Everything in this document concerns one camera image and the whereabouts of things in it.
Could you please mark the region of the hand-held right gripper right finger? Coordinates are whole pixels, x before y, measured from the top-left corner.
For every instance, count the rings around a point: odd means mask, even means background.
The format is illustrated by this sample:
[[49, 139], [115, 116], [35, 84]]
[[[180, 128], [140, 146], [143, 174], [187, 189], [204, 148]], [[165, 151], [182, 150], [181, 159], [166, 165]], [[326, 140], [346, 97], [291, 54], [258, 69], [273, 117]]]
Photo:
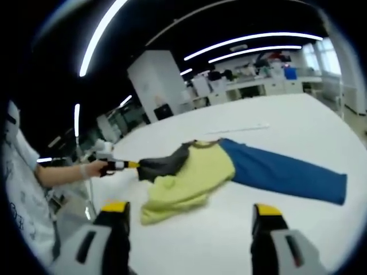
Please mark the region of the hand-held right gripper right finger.
[[327, 274], [318, 249], [270, 205], [253, 205], [250, 252], [253, 274]]

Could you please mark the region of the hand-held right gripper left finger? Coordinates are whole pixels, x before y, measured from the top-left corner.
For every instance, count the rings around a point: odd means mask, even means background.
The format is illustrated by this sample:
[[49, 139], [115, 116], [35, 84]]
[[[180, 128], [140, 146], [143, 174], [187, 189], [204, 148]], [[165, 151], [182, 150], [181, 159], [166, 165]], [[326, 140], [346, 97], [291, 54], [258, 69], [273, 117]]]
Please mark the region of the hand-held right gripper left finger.
[[129, 266], [130, 203], [110, 202], [61, 246], [52, 274], [135, 274]]

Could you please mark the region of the person's left hand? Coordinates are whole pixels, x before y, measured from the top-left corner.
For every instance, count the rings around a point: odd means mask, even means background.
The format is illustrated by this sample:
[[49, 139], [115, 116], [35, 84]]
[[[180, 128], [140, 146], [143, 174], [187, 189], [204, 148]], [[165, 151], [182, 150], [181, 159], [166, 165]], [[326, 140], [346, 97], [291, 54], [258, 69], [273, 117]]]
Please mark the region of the person's left hand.
[[83, 179], [101, 177], [101, 171], [108, 166], [108, 163], [102, 160], [94, 160], [91, 163], [81, 164], [80, 172]]

